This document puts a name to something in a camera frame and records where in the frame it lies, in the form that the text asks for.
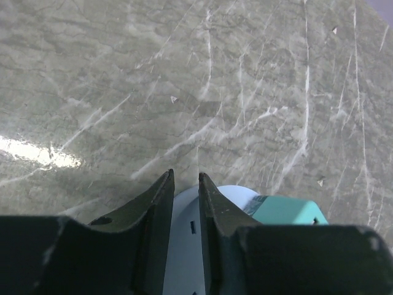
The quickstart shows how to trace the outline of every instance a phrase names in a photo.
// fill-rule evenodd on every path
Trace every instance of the white speck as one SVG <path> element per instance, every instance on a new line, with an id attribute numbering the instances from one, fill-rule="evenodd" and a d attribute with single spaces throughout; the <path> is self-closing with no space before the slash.
<path id="1" fill-rule="evenodd" d="M 369 239 L 370 244 L 371 244 L 371 249 L 374 251 L 378 251 L 379 250 L 379 241 L 376 237 L 371 237 Z"/>
<path id="2" fill-rule="evenodd" d="M 175 103 L 177 100 L 178 100 L 177 97 L 171 95 L 171 101 L 172 101 L 172 103 Z"/>

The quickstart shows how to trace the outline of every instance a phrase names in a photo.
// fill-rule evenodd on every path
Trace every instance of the gray marble surface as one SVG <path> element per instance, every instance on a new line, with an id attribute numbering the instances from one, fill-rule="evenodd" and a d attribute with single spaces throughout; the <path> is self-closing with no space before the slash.
<path id="1" fill-rule="evenodd" d="M 0 213 L 82 222 L 174 168 L 393 245 L 393 34 L 363 0 L 5 0 Z"/>

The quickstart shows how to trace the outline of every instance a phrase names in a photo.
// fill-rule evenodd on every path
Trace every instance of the light blue object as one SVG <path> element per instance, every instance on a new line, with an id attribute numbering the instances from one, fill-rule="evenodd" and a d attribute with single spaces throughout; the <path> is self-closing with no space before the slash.
<path id="1" fill-rule="evenodd" d="M 260 206 L 251 216 L 263 224 L 328 224 L 321 209 L 313 201 L 280 195 L 259 198 Z"/>
<path id="2" fill-rule="evenodd" d="M 198 188 L 187 189 L 173 200 L 163 295 L 205 295 Z M 242 186 L 218 189 L 243 211 L 259 196 Z"/>

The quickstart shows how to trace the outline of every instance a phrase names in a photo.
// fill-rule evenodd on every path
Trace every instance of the teal block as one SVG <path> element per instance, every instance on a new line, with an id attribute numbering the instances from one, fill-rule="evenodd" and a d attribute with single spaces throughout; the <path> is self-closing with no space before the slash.
<path id="1" fill-rule="evenodd" d="M 328 224 L 315 202 L 281 195 L 266 196 L 252 217 L 263 224 Z"/>

